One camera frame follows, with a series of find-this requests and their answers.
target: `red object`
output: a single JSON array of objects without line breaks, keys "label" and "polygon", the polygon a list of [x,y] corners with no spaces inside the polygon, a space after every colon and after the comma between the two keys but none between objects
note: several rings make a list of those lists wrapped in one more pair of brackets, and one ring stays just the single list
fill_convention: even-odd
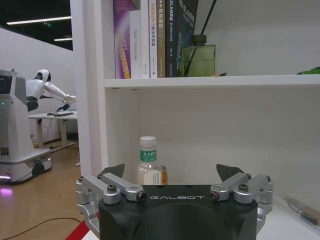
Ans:
[{"label": "red object", "polygon": [[75,230],[65,240],[81,240],[89,232],[85,221],[80,223]]}]

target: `book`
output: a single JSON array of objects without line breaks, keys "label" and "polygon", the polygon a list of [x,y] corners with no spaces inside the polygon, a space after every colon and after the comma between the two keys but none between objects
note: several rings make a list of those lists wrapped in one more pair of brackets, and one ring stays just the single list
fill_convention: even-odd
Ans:
[{"label": "book", "polygon": [[141,14],[141,54],[142,78],[150,78],[150,56],[149,56],[149,1],[140,0]]},{"label": "book", "polygon": [[131,77],[129,10],[134,10],[131,0],[113,0],[113,27],[115,51],[115,77]]},{"label": "book", "polygon": [[181,49],[192,46],[198,0],[166,0],[166,77],[181,77]]},{"label": "book", "polygon": [[129,22],[131,78],[140,79],[142,77],[141,10],[130,11]]},{"label": "book", "polygon": [[158,77],[157,0],[149,0],[150,77]]},{"label": "book", "polygon": [[166,0],[156,1],[158,78],[166,77]]}]

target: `white desk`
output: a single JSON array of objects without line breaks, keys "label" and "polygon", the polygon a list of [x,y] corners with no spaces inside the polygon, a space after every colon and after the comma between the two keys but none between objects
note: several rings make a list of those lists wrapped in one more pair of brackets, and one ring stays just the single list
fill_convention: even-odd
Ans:
[{"label": "white desk", "polygon": [[72,115],[67,115],[67,116],[53,116],[53,115],[48,115],[47,113],[33,114],[28,116],[29,119],[35,119],[36,121],[36,133],[37,133],[38,144],[40,149],[44,148],[44,139],[42,134],[42,119],[50,119],[50,120],[53,119],[60,122],[60,127],[61,127],[60,136],[61,136],[62,146],[55,147],[54,149],[50,150],[51,152],[54,152],[75,144],[74,142],[67,140],[67,121],[78,120],[77,111],[72,111],[72,112],[73,112]]}]

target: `white robot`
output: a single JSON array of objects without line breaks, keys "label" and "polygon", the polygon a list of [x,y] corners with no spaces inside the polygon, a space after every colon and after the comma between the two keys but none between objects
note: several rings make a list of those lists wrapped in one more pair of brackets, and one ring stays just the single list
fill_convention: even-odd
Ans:
[{"label": "white robot", "polygon": [[26,82],[26,102],[28,112],[37,109],[38,99],[47,98],[43,93],[48,91],[53,98],[57,96],[58,100],[67,103],[68,105],[76,102],[76,97],[73,95],[65,94],[60,88],[51,83],[51,74],[46,69],[41,69],[36,73],[34,79]]},{"label": "white robot", "polygon": [[28,111],[38,107],[45,90],[68,104],[76,97],[65,94],[50,80],[45,69],[27,84],[14,70],[0,70],[0,180],[21,183],[51,169],[50,151],[34,148],[31,142]]}]

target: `ceiling light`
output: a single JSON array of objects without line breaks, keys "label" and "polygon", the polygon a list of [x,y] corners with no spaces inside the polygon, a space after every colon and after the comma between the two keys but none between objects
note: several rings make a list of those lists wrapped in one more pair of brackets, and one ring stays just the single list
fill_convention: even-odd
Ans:
[{"label": "ceiling light", "polygon": [[35,19],[35,20],[27,20],[27,21],[10,21],[10,22],[7,22],[6,24],[8,24],[8,25],[32,24],[32,23],[59,21],[59,20],[67,20],[67,19],[71,19],[71,16],[61,16],[61,17],[53,17],[53,18],[43,18],[43,19]]},{"label": "ceiling light", "polygon": [[60,42],[60,41],[71,41],[71,40],[72,40],[72,38],[57,38],[54,41],[55,42]]}]

